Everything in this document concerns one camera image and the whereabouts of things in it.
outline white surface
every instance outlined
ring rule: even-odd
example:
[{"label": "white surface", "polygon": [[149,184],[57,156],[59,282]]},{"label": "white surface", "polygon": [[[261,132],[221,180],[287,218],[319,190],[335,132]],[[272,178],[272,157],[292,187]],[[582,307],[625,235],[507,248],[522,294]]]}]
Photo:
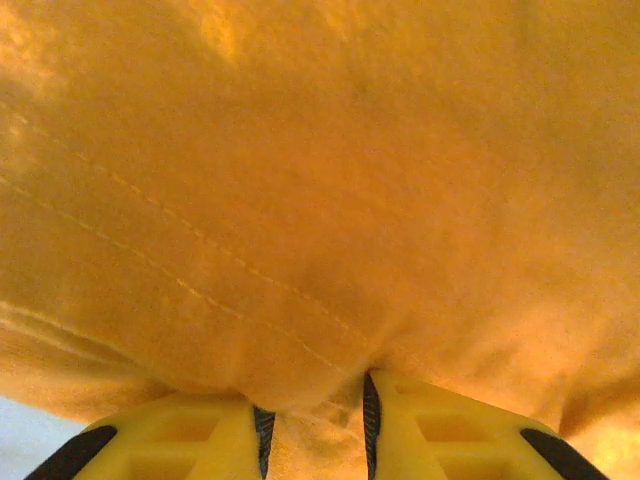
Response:
[{"label": "white surface", "polygon": [[84,427],[0,396],[0,478],[23,480]]}]

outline yellow plastic object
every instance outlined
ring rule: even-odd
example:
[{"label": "yellow plastic object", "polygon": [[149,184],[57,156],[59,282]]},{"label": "yellow plastic object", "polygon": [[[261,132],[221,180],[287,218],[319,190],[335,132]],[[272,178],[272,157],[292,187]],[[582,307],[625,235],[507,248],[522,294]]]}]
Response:
[{"label": "yellow plastic object", "polygon": [[85,431],[118,433],[74,480],[259,480],[259,440],[246,400],[173,395]]},{"label": "yellow plastic object", "polygon": [[564,480],[520,434],[559,438],[541,423],[398,374],[371,378],[382,412],[375,480]]}]

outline black plastic edge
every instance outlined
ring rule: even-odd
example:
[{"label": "black plastic edge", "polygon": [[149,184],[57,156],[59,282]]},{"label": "black plastic edge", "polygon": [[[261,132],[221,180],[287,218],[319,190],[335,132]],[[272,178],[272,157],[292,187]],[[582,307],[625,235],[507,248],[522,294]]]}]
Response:
[{"label": "black plastic edge", "polygon": [[534,428],[520,435],[564,480],[609,480],[564,440]]},{"label": "black plastic edge", "polygon": [[378,436],[380,435],[380,427],[382,424],[382,409],[380,406],[380,396],[378,395],[370,373],[367,373],[364,378],[362,418],[364,421],[367,469],[369,472],[369,480],[373,480],[376,476],[376,467],[378,465]]},{"label": "black plastic edge", "polygon": [[260,407],[253,409],[256,433],[260,441],[258,449],[258,464],[262,478],[267,478],[269,471],[269,456],[271,455],[271,439],[273,438],[273,427],[276,421],[276,414],[263,410]]},{"label": "black plastic edge", "polygon": [[76,435],[25,480],[72,480],[116,436],[116,433],[116,427],[105,425]]}]

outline black strip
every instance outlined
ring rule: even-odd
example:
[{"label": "black strip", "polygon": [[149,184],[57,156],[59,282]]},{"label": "black strip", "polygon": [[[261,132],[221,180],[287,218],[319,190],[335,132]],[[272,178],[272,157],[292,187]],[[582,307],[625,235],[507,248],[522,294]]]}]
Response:
[{"label": "black strip", "polygon": [[367,373],[364,378],[364,398],[362,401],[362,417],[364,419],[364,444],[367,451],[367,469],[369,480],[376,476],[378,464],[378,435],[382,423],[380,397],[373,383],[371,375]]},{"label": "black strip", "polygon": [[276,414],[259,407],[254,407],[253,413],[256,433],[260,439],[258,464],[260,465],[260,473],[264,479],[267,478],[267,472],[269,471],[269,455],[271,455],[271,439],[273,437],[273,426],[276,421]]},{"label": "black strip", "polygon": [[608,480],[564,440],[533,428],[521,430],[520,435],[564,480]]},{"label": "black strip", "polygon": [[106,425],[76,435],[25,480],[72,480],[102,450],[118,430]]}]

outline stitching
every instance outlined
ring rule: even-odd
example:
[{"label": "stitching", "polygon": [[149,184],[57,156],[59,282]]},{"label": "stitching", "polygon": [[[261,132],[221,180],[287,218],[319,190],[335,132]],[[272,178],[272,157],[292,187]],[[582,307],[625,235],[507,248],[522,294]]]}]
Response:
[{"label": "stitching", "polygon": [[[12,111],[11,107],[7,103],[3,102],[2,100],[0,100],[0,107],[4,108],[5,110],[7,110],[9,112]],[[367,345],[367,341],[366,341],[367,339],[360,331],[355,330],[354,328],[350,327],[339,316],[333,314],[320,300],[312,297],[309,294],[304,293],[303,291],[299,290],[298,288],[296,288],[296,287],[294,287],[292,285],[283,283],[283,282],[281,282],[279,280],[276,280],[276,279],[274,279],[272,277],[269,277],[269,276],[265,275],[260,270],[258,270],[255,267],[252,267],[251,265],[249,265],[245,260],[240,258],[234,252],[232,252],[231,250],[229,250],[229,249],[225,248],[224,246],[222,246],[219,242],[217,242],[216,240],[211,238],[209,235],[207,235],[203,230],[201,230],[198,227],[196,227],[193,223],[191,223],[185,217],[180,215],[174,208],[171,208],[171,207],[167,206],[165,203],[163,203],[160,200],[156,199],[155,197],[147,194],[140,187],[138,187],[137,185],[129,182],[128,180],[126,180],[125,178],[120,176],[115,171],[113,171],[113,170],[111,170],[111,169],[105,167],[104,165],[101,165],[101,164],[99,164],[99,163],[97,163],[95,161],[89,160],[85,155],[83,155],[80,152],[76,152],[76,151],[72,150],[67,144],[62,142],[60,139],[53,137],[48,132],[46,132],[43,129],[41,129],[40,127],[34,125],[32,122],[30,122],[24,116],[22,116],[22,115],[20,115],[18,113],[15,113],[15,112],[14,112],[14,114],[15,114],[16,118],[21,123],[23,123],[24,125],[30,125],[35,133],[37,133],[38,135],[41,135],[44,138],[50,139],[54,144],[58,145],[60,148],[62,148],[63,150],[67,151],[72,156],[74,156],[74,157],[78,158],[79,160],[81,160],[85,165],[87,165],[89,167],[92,167],[97,172],[105,175],[107,178],[111,179],[111,181],[113,181],[117,185],[120,185],[121,187],[124,187],[124,188],[130,190],[137,197],[141,198],[143,201],[145,201],[149,205],[153,206],[156,209],[159,209],[168,218],[171,218],[171,219],[179,222],[188,232],[193,234],[199,240],[203,241],[204,243],[206,243],[206,244],[210,245],[211,247],[213,247],[214,249],[216,249],[222,255],[232,259],[237,265],[239,265],[243,270],[245,270],[249,274],[261,279],[262,281],[264,281],[264,282],[266,282],[268,284],[271,284],[271,285],[275,286],[276,288],[280,288],[282,290],[290,292],[290,293],[294,294],[295,296],[297,296],[298,298],[300,298],[300,299],[302,299],[302,300],[304,300],[304,301],[306,301],[306,302],[308,302],[308,303],[310,303],[312,305],[315,305],[316,308],[320,312],[322,312],[322,314],[324,314],[327,318],[333,320],[345,332],[355,334],[355,336],[357,337],[357,341],[360,344]],[[393,346],[397,347],[398,349],[400,349],[402,352],[404,352],[413,361],[413,363],[416,366],[418,366],[421,370],[430,370],[430,369],[427,369],[422,364],[422,362],[420,362],[420,360],[415,356],[415,354],[413,354],[411,351],[409,351],[405,346],[403,346],[400,343],[395,342],[395,341],[392,341],[391,344]]]},{"label": "stitching", "polygon": [[[76,224],[78,227],[80,227],[81,229],[95,235],[96,237],[100,238],[101,240],[104,240],[105,242],[109,243],[110,245],[116,247],[117,249],[123,251],[123,252],[127,252],[135,257],[137,257],[138,259],[140,259],[142,261],[143,264],[159,271],[160,273],[162,273],[165,277],[169,278],[170,280],[174,281],[178,286],[180,286],[182,289],[186,290],[187,292],[189,292],[191,295],[193,295],[196,298],[199,298],[201,300],[203,300],[204,302],[206,302],[210,307],[213,307],[217,310],[222,311],[223,313],[230,315],[238,320],[241,321],[249,321],[250,319],[245,317],[244,315],[242,315],[241,313],[233,310],[232,308],[223,305],[222,303],[218,302],[217,300],[213,299],[212,297],[210,297],[209,295],[206,295],[198,290],[196,290],[193,286],[191,286],[189,283],[187,283],[185,280],[177,277],[175,274],[173,274],[168,268],[162,266],[160,263],[158,263],[157,261],[153,260],[152,258],[150,258],[149,256],[145,255],[143,252],[141,252],[140,250],[137,250],[133,247],[130,247],[129,245],[126,245],[118,240],[115,240],[114,238],[109,237],[108,235],[106,235],[105,233],[101,232],[100,230],[95,229],[94,227],[92,227],[91,225],[89,225],[88,223],[84,222],[83,220],[80,220],[77,217],[74,217],[73,215],[60,210],[58,208],[56,208],[55,206],[51,205],[50,203],[44,202],[40,199],[38,199],[35,195],[33,195],[31,192],[25,190],[24,188],[15,185],[13,182],[11,182],[10,180],[8,180],[4,175],[0,174],[0,184],[4,185],[5,187],[7,187],[8,189],[10,189],[11,191],[13,191],[14,193],[20,195],[23,198],[28,199],[30,202],[34,203],[35,205],[37,205],[38,207],[48,210],[56,215],[58,215],[59,217],[72,222],[74,224]],[[316,352],[314,349],[312,349],[309,345],[307,345],[300,337],[298,337],[295,334],[292,334],[286,330],[283,330],[279,327],[276,327],[275,325],[273,325],[270,322],[267,322],[265,320],[256,320],[259,323],[263,323],[264,325],[266,325],[267,327],[271,328],[272,330],[284,335],[285,337],[288,337],[290,340],[293,340],[295,343],[298,343],[307,353],[309,353],[310,355],[312,355],[313,357],[315,357],[317,360],[319,360],[321,363],[323,363],[325,366],[332,368],[334,370],[340,371],[341,373],[346,373],[345,370],[343,370],[342,368],[338,367],[337,365],[334,365],[333,363],[331,363],[328,359],[326,359],[324,356],[320,355],[320,353]]]}]

